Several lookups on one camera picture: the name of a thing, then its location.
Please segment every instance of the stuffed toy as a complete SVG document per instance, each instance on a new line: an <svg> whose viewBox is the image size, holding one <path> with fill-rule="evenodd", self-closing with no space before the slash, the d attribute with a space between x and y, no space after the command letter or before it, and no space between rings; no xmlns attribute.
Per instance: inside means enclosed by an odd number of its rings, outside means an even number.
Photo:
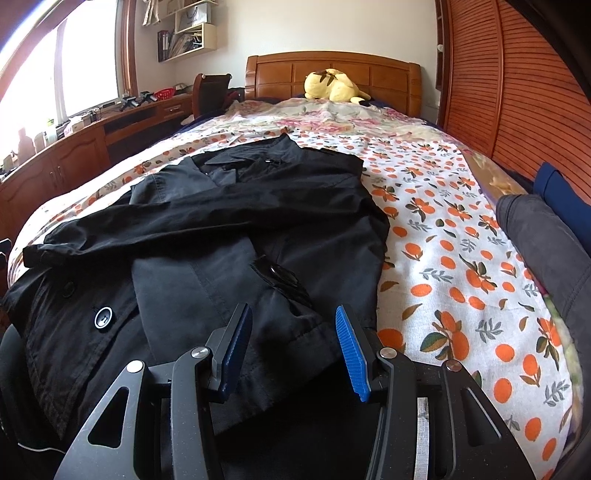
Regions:
<svg viewBox="0 0 591 480"><path fill-rule="evenodd" d="M359 104L371 97L359 90L349 77L335 69L312 72L306 77L304 91L307 99L324 98L332 102L353 102Z"/></svg>

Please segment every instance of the cabinet door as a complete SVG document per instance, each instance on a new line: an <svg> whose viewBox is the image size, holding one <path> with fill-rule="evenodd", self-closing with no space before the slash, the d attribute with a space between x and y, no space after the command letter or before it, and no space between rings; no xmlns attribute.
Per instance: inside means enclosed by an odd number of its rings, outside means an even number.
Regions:
<svg viewBox="0 0 591 480"><path fill-rule="evenodd" d="M7 207L1 223L8 238L14 243L33 212L60 193L49 155L42 153L10 174L0 186L0 203Z"/></svg>
<svg viewBox="0 0 591 480"><path fill-rule="evenodd" d="M67 137L56 147L52 159L63 193L84 185L111 166L102 127Z"/></svg>

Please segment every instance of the coat sleeve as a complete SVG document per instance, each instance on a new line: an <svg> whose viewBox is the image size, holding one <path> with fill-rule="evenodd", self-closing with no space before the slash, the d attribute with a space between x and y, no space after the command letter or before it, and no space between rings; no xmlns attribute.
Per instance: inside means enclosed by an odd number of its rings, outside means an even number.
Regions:
<svg viewBox="0 0 591 480"><path fill-rule="evenodd" d="M336 186L313 181L238 183L165 203L108 207L60 225L44 244L25 247L23 259L29 268L58 266L75 258L169 246L193 235L288 228L360 215L385 219L357 179Z"/></svg>

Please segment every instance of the metal screw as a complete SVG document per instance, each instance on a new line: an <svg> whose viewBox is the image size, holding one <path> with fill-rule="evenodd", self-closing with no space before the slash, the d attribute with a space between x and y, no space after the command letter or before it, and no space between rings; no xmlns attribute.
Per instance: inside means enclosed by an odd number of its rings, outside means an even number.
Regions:
<svg viewBox="0 0 591 480"><path fill-rule="evenodd" d="M379 351L379 354L382 356L382 358L394 358L396 355L398 355L396 350L390 348L389 346L382 348Z"/></svg>
<svg viewBox="0 0 591 480"><path fill-rule="evenodd" d="M445 367L450 372L459 372L462 369L462 364L460 362L458 362L457 360L448 360L447 363L445 364Z"/></svg>
<svg viewBox="0 0 591 480"><path fill-rule="evenodd" d="M136 374L140 372L144 367L144 363L141 360L133 360L127 364L127 371L130 374Z"/></svg>
<svg viewBox="0 0 591 480"><path fill-rule="evenodd" d="M198 346L197 348L194 348L193 351L191 352L191 356L193 358L203 358L208 355L209 355L209 348L207 348L206 346Z"/></svg>

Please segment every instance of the coat button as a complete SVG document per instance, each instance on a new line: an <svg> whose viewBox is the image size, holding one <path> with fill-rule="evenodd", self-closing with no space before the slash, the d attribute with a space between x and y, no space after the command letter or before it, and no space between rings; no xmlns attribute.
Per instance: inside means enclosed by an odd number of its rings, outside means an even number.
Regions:
<svg viewBox="0 0 591 480"><path fill-rule="evenodd" d="M102 330L108 324L110 324L112 318L113 310L111 310L110 307L101 308L95 316L95 327L97 327L99 330Z"/></svg>
<svg viewBox="0 0 591 480"><path fill-rule="evenodd" d="M74 291L76 290L76 284L70 280L64 285L64 288L61 290L61 296L65 299L69 299L72 295L74 295Z"/></svg>

